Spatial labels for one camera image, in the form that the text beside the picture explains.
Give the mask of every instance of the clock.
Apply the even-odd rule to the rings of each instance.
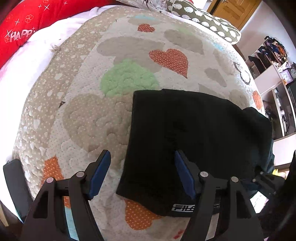
[[[289,69],[286,69],[283,72],[281,72],[281,76],[284,79],[284,82],[286,85],[293,82],[293,80],[294,80],[289,72]]]
[[[296,80],[296,63],[293,62],[291,68],[288,69],[293,80]]]

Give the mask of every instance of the gray pillow with white circles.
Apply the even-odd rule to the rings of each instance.
[[[241,32],[227,20],[196,8],[187,0],[167,0],[166,4],[168,12],[205,26],[232,45],[238,43],[242,36]]]

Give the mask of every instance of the quilted bedspread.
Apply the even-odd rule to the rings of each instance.
[[[90,202],[103,237],[179,239],[187,218],[157,216],[115,194],[133,91],[162,88],[203,92],[264,113],[248,67],[225,40],[160,13],[110,8],[61,45],[28,95],[13,157],[23,164],[32,196],[47,177],[70,178],[108,149],[111,166]]]

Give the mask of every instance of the white sheet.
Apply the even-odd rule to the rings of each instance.
[[[12,158],[20,115],[31,87],[48,66],[53,45],[61,45],[90,18],[114,5],[95,7],[35,32],[0,70],[0,200],[15,215],[2,166]]]

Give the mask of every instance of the patterned pillow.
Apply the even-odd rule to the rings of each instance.
[[[166,0],[117,0],[117,1],[129,6],[150,10],[154,12],[166,10],[166,5],[165,5]]]
[[[214,17],[206,11],[196,8],[187,0],[167,0],[166,4],[168,12],[200,23],[231,44],[238,43],[242,36],[240,31],[227,20]]]

